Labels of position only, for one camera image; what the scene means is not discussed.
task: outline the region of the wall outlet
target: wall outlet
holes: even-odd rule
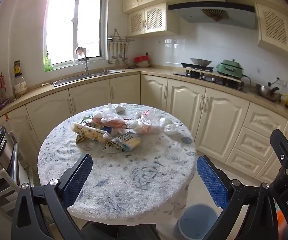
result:
[[[282,80],[282,79],[279,79],[276,84],[286,88],[287,87],[287,80]]]

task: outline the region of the window frame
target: window frame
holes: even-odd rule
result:
[[[49,1],[47,1],[46,4],[46,10],[45,10],[45,16],[44,16],[44,28],[43,28],[43,57],[46,55],[47,51],[47,43],[46,43],[46,36],[47,36],[47,29],[46,29],[46,22],[47,22],[47,16],[48,16],[48,8],[49,8]],[[68,60],[56,64],[52,64],[53,70],[60,69],[60,68],[65,68],[65,67],[70,67],[70,66],[78,66],[78,65],[84,65],[84,62],[77,62],[77,55],[74,53],[75,49],[78,47],[77,46],[77,15],[78,15],[78,5],[79,5],[79,0],[75,0],[75,6],[74,6],[74,17],[73,17],[73,48],[72,48],[72,53],[73,53],[73,60]],[[104,11],[105,11],[106,5],[104,3],[104,0],[101,0],[100,4],[100,54],[101,56],[97,57],[90,57],[90,59],[87,61],[88,63],[91,62],[97,62],[97,61],[105,61],[105,28],[103,24],[105,23],[105,17],[104,17]]]

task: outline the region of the gas stove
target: gas stove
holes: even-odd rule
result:
[[[224,76],[222,74],[219,74],[217,72],[204,72],[204,71],[196,71],[196,70],[189,70],[186,69],[186,72],[183,73],[173,73],[173,75],[177,76],[184,76],[184,77],[190,77],[194,79],[203,80],[206,82],[212,82],[218,85],[222,85],[225,87],[229,87],[232,89],[236,89],[238,91],[244,92],[244,83],[240,79],[234,79],[229,76]]]

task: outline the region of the wall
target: wall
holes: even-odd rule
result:
[[[288,81],[288,59],[261,49],[258,31],[232,25],[188,23],[180,19],[180,35],[143,39],[143,52],[153,52],[153,63],[181,68],[190,58],[212,61],[215,67],[224,59],[234,58],[252,81],[267,85],[276,77]],[[282,93],[287,88],[280,87]]]
[[[127,35],[127,15],[122,13],[123,0],[103,0],[106,4],[107,34],[116,28]],[[28,87],[85,70],[84,64],[44,72],[43,25],[47,0],[4,0],[0,6],[0,67],[6,78],[8,96],[13,94],[13,62],[20,60]],[[137,56],[138,44],[129,46],[129,58]],[[89,68],[111,66],[106,60],[88,64]]]

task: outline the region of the lattice cabinet door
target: lattice cabinet door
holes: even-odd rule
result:
[[[144,10],[128,15],[128,36],[144,34]]]
[[[145,9],[145,33],[166,30],[166,3],[154,5]]]
[[[257,4],[260,47],[273,49],[269,45],[288,52],[288,17],[268,6]]]

